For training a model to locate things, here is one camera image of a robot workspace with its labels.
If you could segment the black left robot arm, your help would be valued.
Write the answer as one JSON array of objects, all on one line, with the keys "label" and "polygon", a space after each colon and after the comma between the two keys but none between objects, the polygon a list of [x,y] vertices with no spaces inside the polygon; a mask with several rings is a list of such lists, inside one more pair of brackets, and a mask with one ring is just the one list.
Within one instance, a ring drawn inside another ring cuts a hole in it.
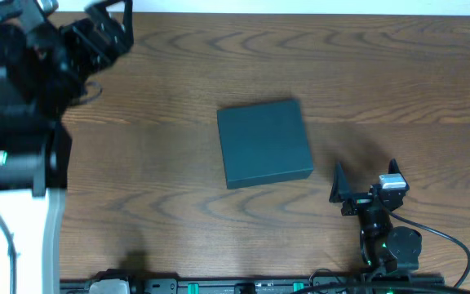
[{"label": "black left robot arm", "polygon": [[0,293],[60,291],[60,229],[72,139],[64,113],[134,43],[131,0],[55,26],[55,1],[0,1]]}]

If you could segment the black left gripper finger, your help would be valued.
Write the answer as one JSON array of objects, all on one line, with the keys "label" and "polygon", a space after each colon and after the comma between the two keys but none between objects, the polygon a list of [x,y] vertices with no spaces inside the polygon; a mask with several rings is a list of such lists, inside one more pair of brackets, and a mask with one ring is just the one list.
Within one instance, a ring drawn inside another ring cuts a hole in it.
[{"label": "black left gripper finger", "polygon": [[126,49],[130,50],[134,44],[133,34],[133,1],[125,0],[122,24],[124,26]]},{"label": "black left gripper finger", "polygon": [[84,11],[92,18],[111,19],[112,16],[109,14],[108,8],[118,3],[127,6],[127,0],[103,0],[89,4],[84,8]]}]

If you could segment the dark green box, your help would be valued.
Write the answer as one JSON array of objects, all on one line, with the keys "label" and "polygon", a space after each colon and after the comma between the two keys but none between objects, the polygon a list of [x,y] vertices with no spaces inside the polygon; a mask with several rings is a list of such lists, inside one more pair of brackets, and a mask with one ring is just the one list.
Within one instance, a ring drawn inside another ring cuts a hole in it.
[{"label": "dark green box", "polygon": [[295,99],[221,109],[217,125],[228,189],[302,180],[313,172]]}]

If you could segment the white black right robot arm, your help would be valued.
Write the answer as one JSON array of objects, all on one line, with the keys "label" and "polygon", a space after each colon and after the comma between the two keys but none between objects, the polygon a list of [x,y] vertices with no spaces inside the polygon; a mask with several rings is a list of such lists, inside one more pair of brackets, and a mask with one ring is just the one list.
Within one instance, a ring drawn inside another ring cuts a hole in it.
[{"label": "white black right robot arm", "polygon": [[394,159],[388,172],[380,175],[379,182],[366,192],[353,191],[342,166],[335,165],[329,201],[342,205],[343,216],[358,217],[362,259],[382,275],[405,274],[419,268],[421,234],[406,226],[395,227],[390,216],[403,205],[409,190]]}]

